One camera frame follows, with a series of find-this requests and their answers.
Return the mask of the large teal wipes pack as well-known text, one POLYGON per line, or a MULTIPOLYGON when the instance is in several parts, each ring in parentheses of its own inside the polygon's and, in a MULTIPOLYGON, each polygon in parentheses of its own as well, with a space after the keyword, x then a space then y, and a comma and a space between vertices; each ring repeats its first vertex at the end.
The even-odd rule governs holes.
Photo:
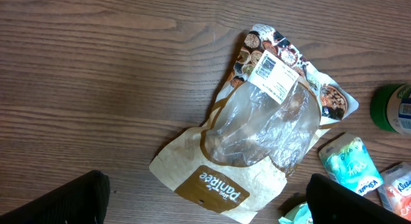
POLYGON ((285 216, 278 219, 280 224, 313 224, 313 218, 307 202, 303 202, 285 216))

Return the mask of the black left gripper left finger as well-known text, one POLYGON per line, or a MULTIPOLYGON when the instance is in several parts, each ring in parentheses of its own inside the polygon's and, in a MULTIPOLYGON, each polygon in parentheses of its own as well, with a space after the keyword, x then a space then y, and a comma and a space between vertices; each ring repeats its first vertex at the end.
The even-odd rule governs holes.
POLYGON ((1 223, 103 224, 110 198, 110 179, 92 170, 1 215, 1 223))

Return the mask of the orange tissue pack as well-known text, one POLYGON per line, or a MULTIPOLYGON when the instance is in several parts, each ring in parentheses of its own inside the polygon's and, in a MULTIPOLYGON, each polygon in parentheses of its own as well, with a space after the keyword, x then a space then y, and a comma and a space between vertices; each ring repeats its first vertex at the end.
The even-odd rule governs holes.
POLYGON ((401 162, 381 172, 384 184, 378 188, 385 209, 410 221, 410 164, 401 162))

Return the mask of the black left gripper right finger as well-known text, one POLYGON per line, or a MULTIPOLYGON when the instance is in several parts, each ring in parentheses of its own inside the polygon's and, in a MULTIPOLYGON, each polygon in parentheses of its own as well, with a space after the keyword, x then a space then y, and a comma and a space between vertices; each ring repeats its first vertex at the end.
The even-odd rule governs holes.
POLYGON ((321 174, 313 174, 306 199, 314 224, 410 224, 321 174))

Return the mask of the beige brown bread bag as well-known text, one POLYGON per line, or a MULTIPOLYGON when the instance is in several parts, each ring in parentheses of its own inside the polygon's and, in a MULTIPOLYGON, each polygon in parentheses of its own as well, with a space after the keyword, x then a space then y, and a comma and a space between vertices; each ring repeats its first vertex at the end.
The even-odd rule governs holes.
POLYGON ((255 24, 208 120, 167 144, 149 168, 184 199, 249 223, 315 143, 357 108, 286 37, 255 24))

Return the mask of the teal tissue pack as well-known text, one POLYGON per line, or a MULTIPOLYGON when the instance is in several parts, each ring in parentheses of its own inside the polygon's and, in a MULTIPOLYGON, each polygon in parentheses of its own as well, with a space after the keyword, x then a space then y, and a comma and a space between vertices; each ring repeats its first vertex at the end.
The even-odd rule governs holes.
POLYGON ((319 151, 330 179, 360 196, 384 184, 361 138, 344 133, 319 151))

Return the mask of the jar with green lid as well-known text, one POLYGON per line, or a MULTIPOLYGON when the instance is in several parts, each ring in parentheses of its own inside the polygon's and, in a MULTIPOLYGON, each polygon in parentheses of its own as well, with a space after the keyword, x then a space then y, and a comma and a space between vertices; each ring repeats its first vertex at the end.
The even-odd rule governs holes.
POLYGON ((410 84, 389 84, 376 90, 370 116, 382 130, 410 135, 410 84))

